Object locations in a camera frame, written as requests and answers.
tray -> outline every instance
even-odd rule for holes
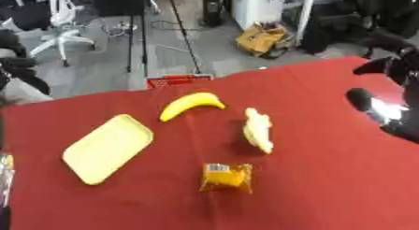
[[[103,182],[152,143],[152,131],[122,114],[65,150],[63,160],[89,185]]]

chair wheel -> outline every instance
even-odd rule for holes
[[[69,67],[70,63],[67,60],[63,60],[63,66],[64,67]]]
[[[362,57],[369,60],[369,59],[371,59],[373,54],[374,54],[374,49],[373,48],[368,48],[367,53],[362,55]]]
[[[159,8],[154,9],[154,10],[152,11],[152,14],[153,14],[153,15],[160,15],[160,14],[162,14],[162,13],[163,13],[163,11],[162,11],[161,9],[159,9]]]

yellow banana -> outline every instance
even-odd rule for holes
[[[180,115],[183,111],[197,106],[214,106],[220,109],[225,108],[225,105],[213,93],[192,93],[173,101],[165,107],[160,115],[160,121],[168,122]]]

red basket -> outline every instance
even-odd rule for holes
[[[168,85],[190,84],[199,81],[212,80],[212,75],[174,75],[161,78],[147,78],[147,88],[153,89]]]

yellow snack package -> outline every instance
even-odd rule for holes
[[[205,164],[200,191],[222,188],[240,188],[252,193],[252,165]]]

